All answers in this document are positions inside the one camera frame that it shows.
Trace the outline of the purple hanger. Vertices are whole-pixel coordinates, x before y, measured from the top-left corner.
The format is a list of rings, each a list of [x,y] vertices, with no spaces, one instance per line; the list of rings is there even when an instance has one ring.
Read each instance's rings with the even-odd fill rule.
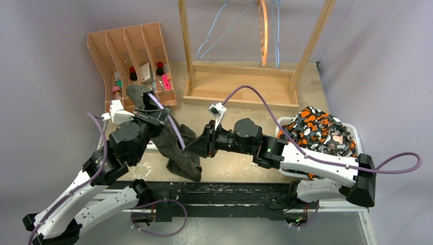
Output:
[[[162,103],[154,96],[154,94],[152,92],[147,92],[147,95],[160,109],[165,109],[165,107],[162,105]],[[182,150],[185,149],[186,145],[185,145],[183,137],[180,134],[179,128],[176,126],[176,124],[175,124],[175,122],[174,122],[174,120],[170,114],[167,116],[167,118],[168,118],[177,138],[178,138],[178,141],[180,143],[180,148]]]

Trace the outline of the dark olive green shorts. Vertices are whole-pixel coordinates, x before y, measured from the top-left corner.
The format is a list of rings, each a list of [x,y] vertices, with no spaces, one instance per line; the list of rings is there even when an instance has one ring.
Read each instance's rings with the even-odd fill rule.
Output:
[[[144,85],[132,84],[127,86],[126,94],[138,109],[154,110],[159,107],[148,97],[147,92],[152,92]],[[195,132],[184,124],[179,124],[173,118],[185,145],[196,138]],[[183,178],[200,182],[202,179],[202,167],[198,155],[186,152],[180,148],[178,138],[168,120],[159,136],[152,139],[159,152],[169,159],[166,168],[173,174]]]

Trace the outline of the orange camouflage shorts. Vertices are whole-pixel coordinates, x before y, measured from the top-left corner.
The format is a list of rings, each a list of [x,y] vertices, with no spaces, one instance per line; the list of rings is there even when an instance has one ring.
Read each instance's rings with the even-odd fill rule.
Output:
[[[355,141],[333,115],[308,106],[287,125],[277,121],[277,169],[298,170],[309,179],[355,184],[359,174]]]

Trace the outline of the orange hanger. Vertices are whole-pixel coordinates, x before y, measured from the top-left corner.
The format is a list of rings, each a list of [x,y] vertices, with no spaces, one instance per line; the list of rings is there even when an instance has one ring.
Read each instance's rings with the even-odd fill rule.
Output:
[[[265,0],[257,0],[258,15],[259,15],[259,30],[260,30],[260,48],[262,66],[267,65],[268,46],[269,46],[269,21],[268,10]]]

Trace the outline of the light blue hanger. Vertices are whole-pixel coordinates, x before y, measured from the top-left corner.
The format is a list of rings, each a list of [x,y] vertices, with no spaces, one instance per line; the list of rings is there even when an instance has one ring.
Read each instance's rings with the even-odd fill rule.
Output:
[[[231,16],[230,10],[235,8],[235,4],[240,4],[241,10],[235,11],[234,16]],[[253,6],[253,1],[224,1],[215,14],[206,37],[197,49],[196,58],[201,60],[209,54],[237,26]]]

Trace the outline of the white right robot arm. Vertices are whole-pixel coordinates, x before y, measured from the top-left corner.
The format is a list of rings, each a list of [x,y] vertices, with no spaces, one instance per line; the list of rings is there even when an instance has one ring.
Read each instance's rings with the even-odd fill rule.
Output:
[[[286,200],[294,208],[317,200],[342,198],[361,207],[375,205],[376,175],[371,172],[374,163],[367,154],[339,157],[297,149],[284,139],[263,134],[262,128],[249,118],[237,121],[233,130],[225,130],[211,120],[185,148],[202,158],[214,157],[219,150],[250,155],[253,163],[278,169],[281,174],[290,175],[297,170],[319,176],[318,180],[296,182],[287,193]]]

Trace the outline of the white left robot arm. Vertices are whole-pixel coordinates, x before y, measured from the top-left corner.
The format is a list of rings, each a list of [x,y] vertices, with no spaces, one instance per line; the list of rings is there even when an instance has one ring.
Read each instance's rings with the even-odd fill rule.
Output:
[[[152,192],[142,179],[97,204],[90,201],[140,161],[150,140],[163,131],[169,113],[169,108],[132,112],[112,108],[101,116],[91,115],[98,128],[107,120],[118,127],[108,136],[100,130],[102,147],[94,151],[61,196],[43,211],[23,218],[31,233],[28,244],[74,244],[93,226],[120,211],[148,208]]]

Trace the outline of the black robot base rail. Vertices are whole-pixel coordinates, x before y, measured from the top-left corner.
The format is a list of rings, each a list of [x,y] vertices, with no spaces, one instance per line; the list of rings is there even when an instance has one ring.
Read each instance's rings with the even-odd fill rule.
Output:
[[[174,217],[187,215],[304,223],[316,213],[318,203],[299,200],[295,194],[296,184],[147,181],[139,204],[175,200],[175,203],[155,205],[157,222],[170,222]]]

